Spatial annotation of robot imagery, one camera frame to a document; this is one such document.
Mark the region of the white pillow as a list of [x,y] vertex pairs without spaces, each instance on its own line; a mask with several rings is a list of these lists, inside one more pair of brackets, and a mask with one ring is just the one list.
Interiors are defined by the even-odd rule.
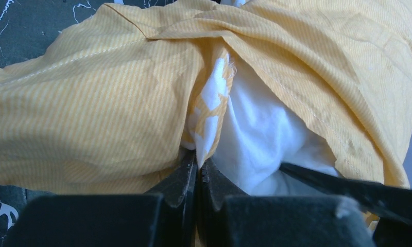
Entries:
[[207,109],[225,105],[222,117],[193,134],[199,160],[210,155],[231,182],[253,196],[313,195],[315,190],[280,171],[283,162],[339,176],[326,141],[313,133],[255,70],[229,52],[215,61],[201,93]]

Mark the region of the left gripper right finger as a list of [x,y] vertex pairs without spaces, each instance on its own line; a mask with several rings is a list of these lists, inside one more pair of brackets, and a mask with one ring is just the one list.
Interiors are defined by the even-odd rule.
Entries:
[[204,246],[374,246],[356,201],[344,196],[250,196],[212,160],[201,167]]

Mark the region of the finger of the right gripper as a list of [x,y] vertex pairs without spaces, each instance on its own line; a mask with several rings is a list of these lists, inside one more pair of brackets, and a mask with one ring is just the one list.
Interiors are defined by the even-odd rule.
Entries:
[[412,246],[412,189],[338,178],[290,163],[281,164],[280,170],[322,193],[353,198],[378,216],[372,236],[376,246]]

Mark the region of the blue and yellow pillowcase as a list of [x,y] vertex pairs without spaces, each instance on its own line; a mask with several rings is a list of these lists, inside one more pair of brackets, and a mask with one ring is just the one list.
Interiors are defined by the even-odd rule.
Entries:
[[409,187],[412,1],[103,4],[0,68],[0,185],[146,191],[224,115],[200,93],[229,52],[326,141],[339,176]]

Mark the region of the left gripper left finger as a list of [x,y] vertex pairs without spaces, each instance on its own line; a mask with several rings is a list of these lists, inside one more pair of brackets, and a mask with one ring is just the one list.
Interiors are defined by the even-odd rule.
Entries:
[[142,194],[38,197],[4,246],[193,246],[196,172],[190,151]]

